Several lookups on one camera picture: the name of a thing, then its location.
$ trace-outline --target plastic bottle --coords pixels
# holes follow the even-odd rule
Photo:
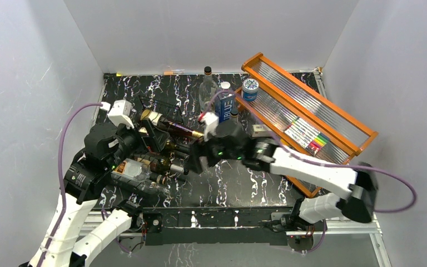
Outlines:
[[[203,69],[204,77],[203,82],[200,84],[199,87],[199,105],[200,110],[204,112],[206,109],[206,106],[210,102],[210,99],[215,95],[215,92],[219,90],[219,86],[214,82],[214,79],[212,78],[212,68],[209,66],[205,67]]]
[[[231,109],[235,104],[235,95],[230,93],[231,85],[229,82],[222,82],[219,90],[223,93],[215,98],[215,114],[219,117],[219,123],[230,119]]]

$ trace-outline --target glass bottle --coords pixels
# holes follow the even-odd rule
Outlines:
[[[111,184],[128,191],[142,191],[147,194],[169,193],[164,186],[166,177],[153,173],[143,162],[125,159],[111,174]]]
[[[169,171],[178,172],[184,175],[189,173],[188,169],[185,169],[184,167],[176,164],[172,164],[168,158],[161,155],[134,155],[134,158],[136,161],[148,165],[150,170],[157,174],[165,174]]]
[[[188,128],[184,125],[177,124],[170,119],[166,118],[165,115],[158,113],[156,111],[152,110],[143,110],[141,113],[141,120],[149,119],[155,125],[162,131],[169,132],[170,134],[177,135],[177,136],[185,136],[185,137],[192,137],[192,138],[200,138],[203,136],[203,133],[194,131],[191,128]]]
[[[173,139],[169,138],[166,140],[165,148],[162,152],[172,152],[172,151],[179,151],[185,154],[189,154],[189,147],[182,144],[177,144]]]
[[[200,84],[199,87],[199,105],[200,110],[202,112],[207,109],[207,105],[210,102],[210,99],[212,99],[215,95],[215,92],[219,89],[219,86],[217,83],[214,82],[214,79],[212,78],[212,68],[207,66],[203,69],[204,77],[203,82]]]

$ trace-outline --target wine bottle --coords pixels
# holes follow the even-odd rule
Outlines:
[[[140,128],[139,132],[142,135],[148,135],[144,127]],[[179,151],[184,154],[189,154],[190,147],[188,145],[177,144],[172,138],[168,138],[161,152],[163,153],[163,152],[172,152],[172,151]]]
[[[149,119],[157,128],[162,131],[167,131],[173,135],[186,136],[191,138],[200,138],[203,136],[203,133],[175,123],[166,118],[165,115],[152,110],[143,110],[140,119]]]
[[[173,139],[166,140],[165,148],[162,152],[172,152],[172,151],[179,151],[182,153],[189,154],[190,148],[186,145],[177,144]]]
[[[189,173],[188,169],[185,169],[182,166],[172,164],[168,158],[161,155],[134,155],[134,158],[138,162],[142,162],[150,167],[152,172],[157,174],[165,174],[169,171],[178,172],[180,174],[187,175]]]

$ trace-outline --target black bottle cap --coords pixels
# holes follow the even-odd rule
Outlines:
[[[203,72],[205,73],[205,75],[210,75],[210,74],[212,74],[212,68],[207,66],[207,67],[203,68]]]
[[[238,108],[237,108],[236,106],[234,106],[234,107],[231,109],[230,115],[231,115],[231,116],[237,116],[237,115],[238,115]]]

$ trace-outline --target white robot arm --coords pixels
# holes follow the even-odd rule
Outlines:
[[[211,112],[202,116],[200,122],[205,126],[204,139],[191,146],[188,167],[192,171],[202,171],[199,157],[206,157],[209,166],[214,166],[222,159],[238,159],[253,170],[292,176],[329,191],[314,199],[298,201],[290,217],[292,221],[302,220],[302,224],[314,224],[323,219],[342,216],[359,223],[372,221],[378,190],[372,172],[324,167],[324,164],[331,163],[290,148],[283,149],[272,139],[252,139],[234,122],[219,124],[218,121],[218,117]],[[305,163],[301,159],[313,161],[317,165]]]

